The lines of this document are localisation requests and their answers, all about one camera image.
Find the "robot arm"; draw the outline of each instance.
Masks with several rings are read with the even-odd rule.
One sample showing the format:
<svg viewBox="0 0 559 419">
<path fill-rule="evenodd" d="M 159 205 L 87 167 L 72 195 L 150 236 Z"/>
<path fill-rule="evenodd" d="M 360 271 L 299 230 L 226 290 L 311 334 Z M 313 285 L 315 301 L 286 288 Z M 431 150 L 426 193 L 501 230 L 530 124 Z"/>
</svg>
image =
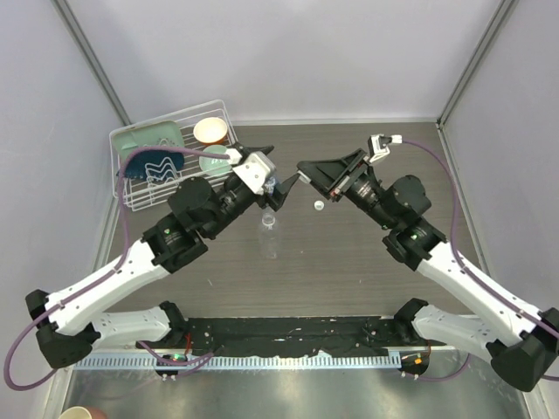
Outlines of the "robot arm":
<svg viewBox="0 0 559 419">
<path fill-rule="evenodd" d="M 522 313 L 559 329 L 559 312 L 542 312 L 514 296 L 461 255 L 461 262 L 478 278 L 476 283 L 459 266 L 451 244 L 422 215 L 431 207 L 421 181 L 413 175 L 396 180 L 385 189 L 373 164 L 386 157 L 400 136 L 373 135 L 369 154 L 356 150 L 338 160 L 302 161 L 300 174 L 322 196 L 338 202 L 346 196 L 389 234 L 383 239 L 390 255 L 434 280 L 462 301 L 480 319 L 445 313 L 425 301 L 413 299 L 395 316 L 422 338 L 438 340 L 475 354 L 491 363 L 509 384 L 530 391 L 557 356 L 557 339 L 511 310 L 490 293 L 520 307 Z"/>
<path fill-rule="evenodd" d="M 38 344 L 49 364 L 67 367 L 95 348 L 134 344 L 137 340 L 168 346 L 178 343 L 184 336 L 184 319 L 174 304 L 165 302 L 145 312 L 104 311 L 202 256 L 208 250 L 203 238 L 215 239 L 254 203 L 279 210 L 299 176 L 278 183 L 275 166 L 266 156 L 272 150 L 240 144 L 230 148 L 229 162 L 235 166 L 218 191 L 201 177 L 181 182 L 168 200 L 171 212 L 132 244 L 122 267 L 66 306 L 60 302 L 112 271 L 118 259 L 64 290 L 36 290 L 27 295 L 27 307 L 34 319 L 55 305 L 62 306 L 38 325 Z"/>
</svg>

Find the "dark wooden table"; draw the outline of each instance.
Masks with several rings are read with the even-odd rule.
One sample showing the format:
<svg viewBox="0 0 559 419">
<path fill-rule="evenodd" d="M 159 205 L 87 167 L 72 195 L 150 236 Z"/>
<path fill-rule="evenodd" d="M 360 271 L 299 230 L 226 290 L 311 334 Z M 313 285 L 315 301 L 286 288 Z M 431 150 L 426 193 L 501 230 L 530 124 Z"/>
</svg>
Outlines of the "dark wooden table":
<svg viewBox="0 0 559 419">
<path fill-rule="evenodd" d="M 402 134 L 443 155 L 435 125 L 348 124 L 237 127 L 245 145 L 274 144 L 270 155 L 285 179 L 300 160 L 339 158 L 366 149 L 371 134 Z M 426 218 L 449 234 L 452 214 L 450 187 L 443 170 L 426 153 L 412 146 L 392 148 L 392 155 L 376 167 L 384 185 L 402 175 L 418 176 L 432 208 Z M 260 256 L 257 206 L 230 225 L 210 250 L 174 275 L 130 295 L 116 311 L 143 310 L 164 300 L 179 305 L 185 316 L 322 316 L 393 314 L 412 297 L 427 299 L 442 309 L 468 313 L 439 285 L 395 262 L 382 243 L 386 235 L 349 200 L 325 202 L 311 187 L 299 182 L 278 214 L 283 233 L 277 260 Z M 130 215 L 133 239 L 169 213 L 161 204 Z M 464 217 L 459 220 L 461 251 L 477 262 Z M 121 253 L 117 228 L 112 257 Z"/>
</svg>

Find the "plastic bottle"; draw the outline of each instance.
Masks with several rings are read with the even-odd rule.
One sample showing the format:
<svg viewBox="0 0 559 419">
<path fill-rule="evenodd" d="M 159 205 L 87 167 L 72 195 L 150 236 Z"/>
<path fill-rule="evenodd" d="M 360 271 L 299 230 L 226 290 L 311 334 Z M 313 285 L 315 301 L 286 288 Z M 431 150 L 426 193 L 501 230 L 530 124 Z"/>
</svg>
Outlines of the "plastic bottle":
<svg viewBox="0 0 559 419">
<path fill-rule="evenodd" d="M 280 223 L 276 213 L 271 208 L 262 211 L 262 220 L 259 225 L 260 253 L 263 258 L 277 259 L 281 247 Z"/>
</svg>

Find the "white connector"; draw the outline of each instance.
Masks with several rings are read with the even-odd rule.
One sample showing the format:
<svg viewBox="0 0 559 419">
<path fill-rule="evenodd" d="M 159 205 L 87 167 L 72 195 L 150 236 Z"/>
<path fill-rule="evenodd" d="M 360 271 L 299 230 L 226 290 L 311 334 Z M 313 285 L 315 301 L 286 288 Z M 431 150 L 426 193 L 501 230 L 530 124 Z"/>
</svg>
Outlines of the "white connector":
<svg viewBox="0 0 559 419">
<path fill-rule="evenodd" d="M 229 155 L 229 160 L 227 160 L 227 162 L 231 165 L 239 164 L 239 162 L 243 160 L 243 155 L 240 154 L 236 148 L 227 148 L 225 153 Z"/>
</svg>

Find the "white wall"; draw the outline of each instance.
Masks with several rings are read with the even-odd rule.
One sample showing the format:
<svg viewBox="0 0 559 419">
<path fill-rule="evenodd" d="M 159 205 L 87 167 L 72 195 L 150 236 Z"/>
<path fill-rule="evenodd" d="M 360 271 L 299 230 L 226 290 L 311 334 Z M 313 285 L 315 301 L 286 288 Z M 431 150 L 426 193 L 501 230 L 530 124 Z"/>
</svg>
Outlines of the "white wall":
<svg viewBox="0 0 559 419">
<path fill-rule="evenodd" d="M 111 196 L 107 136 L 119 121 L 50 2 L 1 2 L 0 23 L 3 362 L 30 322 L 24 296 L 66 287 L 92 267 Z M 31 336 L 13 376 L 26 384 L 46 371 Z M 29 417 L 42 392 L 2 382 L 2 418 Z"/>
<path fill-rule="evenodd" d="M 557 16 L 518 3 L 446 130 L 492 274 L 541 309 L 559 308 Z"/>
<path fill-rule="evenodd" d="M 439 116 L 499 0 L 72 0 L 133 120 Z"/>
</svg>

